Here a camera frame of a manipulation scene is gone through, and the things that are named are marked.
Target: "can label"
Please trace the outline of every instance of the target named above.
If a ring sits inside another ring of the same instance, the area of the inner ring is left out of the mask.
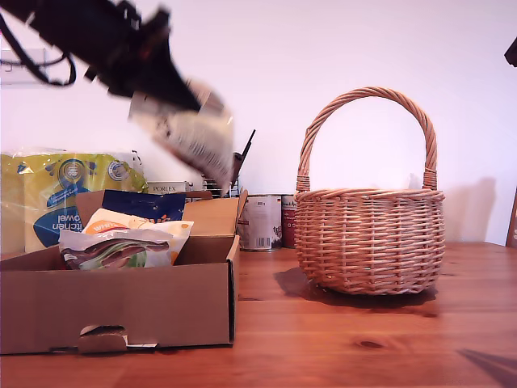
[[[296,202],[294,196],[282,196],[282,246],[294,248]]]
[[[282,247],[281,208],[280,196],[246,199],[246,206],[237,222],[242,249],[268,251]]]

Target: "kitchen towel packaging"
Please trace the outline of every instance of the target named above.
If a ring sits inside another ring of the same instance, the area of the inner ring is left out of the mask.
[[[75,196],[104,188],[141,192],[147,183],[135,153],[76,154],[63,150],[2,155],[2,253],[33,252],[58,244],[60,230],[80,232]],[[15,244],[12,229],[23,226]]]
[[[151,268],[174,265],[188,239],[159,230],[110,230],[83,234],[62,230],[61,257],[68,269]]]

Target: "black cable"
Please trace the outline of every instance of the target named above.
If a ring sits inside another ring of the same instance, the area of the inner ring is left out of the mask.
[[[60,62],[63,62],[66,59],[66,55],[63,54],[59,58],[54,59],[49,62],[36,62],[35,65],[38,67],[49,67],[53,65],[57,65]],[[6,61],[5,59],[0,59],[0,65],[9,65],[9,66],[25,66],[21,61]]]
[[[10,45],[12,50],[15,52],[15,54],[19,58],[19,62],[27,67],[27,69],[34,75],[36,78],[38,78],[41,82],[47,83],[52,86],[68,86],[72,85],[75,82],[75,79],[77,77],[77,73],[75,70],[75,64],[74,60],[70,56],[69,53],[63,53],[62,60],[66,59],[69,62],[70,66],[70,75],[67,82],[61,82],[61,81],[51,81],[48,79],[46,74],[44,74],[40,67],[42,65],[38,65],[34,63],[34,61],[25,53],[20,43],[16,40],[15,36],[12,34],[11,30],[8,28],[6,21],[2,17],[2,14],[0,14],[0,31],[2,32],[3,36],[6,38],[7,43]]]

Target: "robotic arm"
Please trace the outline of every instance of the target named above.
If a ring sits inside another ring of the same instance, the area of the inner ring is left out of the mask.
[[[42,64],[28,57],[0,15],[0,30],[20,64],[42,82],[74,83],[74,55],[90,66],[86,78],[97,78],[113,95],[131,98],[140,92],[180,109],[200,110],[170,59],[167,11],[159,9],[142,23],[135,7],[125,0],[117,5],[109,0],[0,0],[0,6],[38,31],[69,61],[68,82],[48,80],[40,70]]]

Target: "cardboard box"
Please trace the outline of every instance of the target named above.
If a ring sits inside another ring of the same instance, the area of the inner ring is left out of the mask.
[[[190,182],[147,182],[150,194],[169,194],[171,192],[191,192]]]
[[[84,224],[102,201],[102,191],[78,196]],[[60,270],[58,247],[1,261],[0,353],[232,344],[235,226],[245,201],[246,195],[186,204],[183,219],[194,222],[191,237],[168,268]],[[92,335],[93,327],[122,328]]]

